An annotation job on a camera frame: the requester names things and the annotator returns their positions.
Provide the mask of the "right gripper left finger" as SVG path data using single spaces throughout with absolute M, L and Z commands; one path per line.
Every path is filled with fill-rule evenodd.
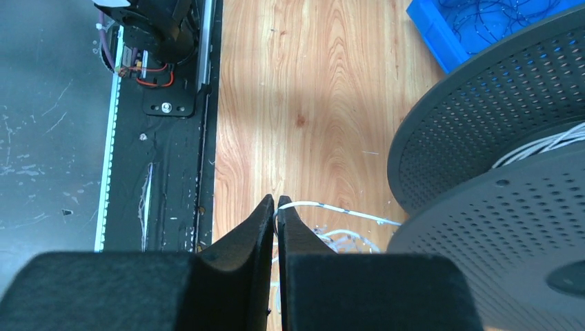
M 274 200 L 193 252 L 49 252 L 1 300 L 2 330 L 265 330 Z

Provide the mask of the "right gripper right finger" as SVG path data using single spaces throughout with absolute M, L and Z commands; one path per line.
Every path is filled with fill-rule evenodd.
M 463 273 L 433 254 L 338 253 L 283 195 L 276 210 L 284 330 L 482 330 Z

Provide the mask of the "black cable spool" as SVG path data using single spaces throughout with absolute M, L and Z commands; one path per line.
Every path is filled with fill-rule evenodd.
M 584 329 L 584 142 L 513 150 L 584 123 L 584 6 L 485 49 L 408 113 L 388 182 L 408 213 L 392 253 L 466 275 L 485 325 Z

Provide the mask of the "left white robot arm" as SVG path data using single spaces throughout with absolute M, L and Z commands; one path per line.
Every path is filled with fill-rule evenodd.
M 95 7 L 124 27 L 124 42 L 161 63 L 188 61 L 199 45 L 196 1 L 95 1 Z

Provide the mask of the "blue plastic bin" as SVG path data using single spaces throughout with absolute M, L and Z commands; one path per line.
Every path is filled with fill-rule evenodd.
M 583 3 L 580 0 L 414 0 L 406 13 L 448 74 L 499 40 Z

